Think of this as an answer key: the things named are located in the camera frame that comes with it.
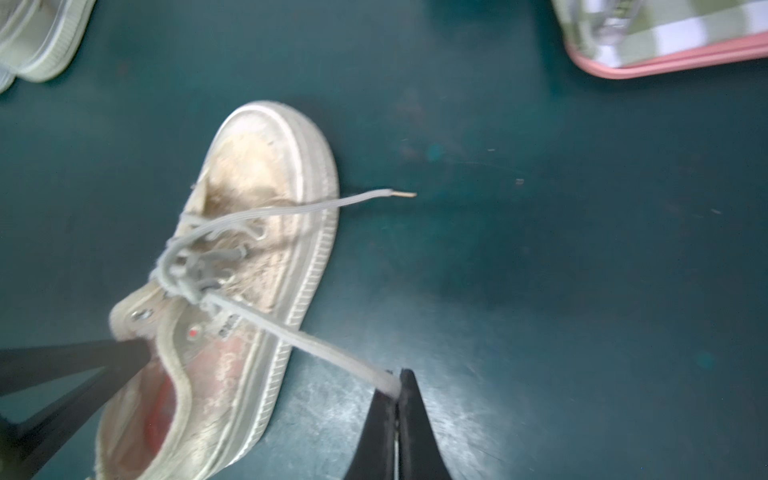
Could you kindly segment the pink plastic tray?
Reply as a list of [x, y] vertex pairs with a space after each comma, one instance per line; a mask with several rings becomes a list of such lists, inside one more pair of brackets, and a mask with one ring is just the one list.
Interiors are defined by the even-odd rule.
[[576, 66], [590, 75], [609, 80], [628, 80], [764, 59], [767, 57], [767, 33], [752, 34], [622, 68], [608, 67], [590, 60], [569, 44], [566, 44], [566, 52]]

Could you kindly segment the beige sneaker by white pair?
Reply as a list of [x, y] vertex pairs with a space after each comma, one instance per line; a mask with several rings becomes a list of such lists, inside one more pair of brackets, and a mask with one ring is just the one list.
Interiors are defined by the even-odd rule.
[[22, 0], [1, 3], [1, 89], [15, 79], [43, 83], [71, 63], [94, 0]]

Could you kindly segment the wooden handled metal spatula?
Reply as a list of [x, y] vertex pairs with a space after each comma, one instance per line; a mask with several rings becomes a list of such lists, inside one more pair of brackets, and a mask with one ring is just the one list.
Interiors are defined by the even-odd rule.
[[627, 36], [643, 1], [577, 1], [573, 18], [582, 35], [589, 34], [598, 45], [616, 46]]

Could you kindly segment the green white checkered cloth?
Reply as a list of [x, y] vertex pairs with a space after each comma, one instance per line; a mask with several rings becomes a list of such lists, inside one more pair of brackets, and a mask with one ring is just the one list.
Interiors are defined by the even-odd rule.
[[590, 60], [622, 68], [694, 48], [767, 32], [765, 1], [643, 1], [626, 38], [598, 45], [573, 18], [577, 1], [554, 1], [565, 43]]

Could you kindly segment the red insole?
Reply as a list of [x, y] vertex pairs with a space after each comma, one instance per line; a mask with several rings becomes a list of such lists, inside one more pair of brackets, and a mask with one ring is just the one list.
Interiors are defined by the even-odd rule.
[[168, 375], [162, 377], [159, 388], [145, 416], [143, 440], [152, 456], [160, 451], [176, 410], [176, 393]]

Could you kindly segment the beige sneaker with red insole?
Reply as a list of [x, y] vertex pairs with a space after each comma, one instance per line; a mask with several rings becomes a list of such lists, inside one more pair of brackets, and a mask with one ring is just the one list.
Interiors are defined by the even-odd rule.
[[[295, 349], [397, 397], [397, 377], [301, 329], [341, 208], [385, 196], [341, 197], [325, 137], [294, 108], [258, 101], [230, 114], [148, 282], [110, 312], [113, 337], [146, 341], [151, 358], [103, 411], [96, 477], [207, 479], [240, 460]], [[144, 420], [164, 375], [176, 410], [152, 456]]]

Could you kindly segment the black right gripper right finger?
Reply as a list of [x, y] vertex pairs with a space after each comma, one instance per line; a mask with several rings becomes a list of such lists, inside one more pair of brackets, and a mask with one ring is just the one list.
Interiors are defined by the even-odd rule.
[[440, 454], [414, 372], [403, 369], [400, 380], [402, 389], [397, 402], [398, 478], [452, 480]]

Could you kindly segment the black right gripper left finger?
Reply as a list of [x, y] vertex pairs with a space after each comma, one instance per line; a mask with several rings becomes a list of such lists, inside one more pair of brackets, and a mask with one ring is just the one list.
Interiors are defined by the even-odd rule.
[[397, 403], [376, 390], [345, 480], [393, 480]]

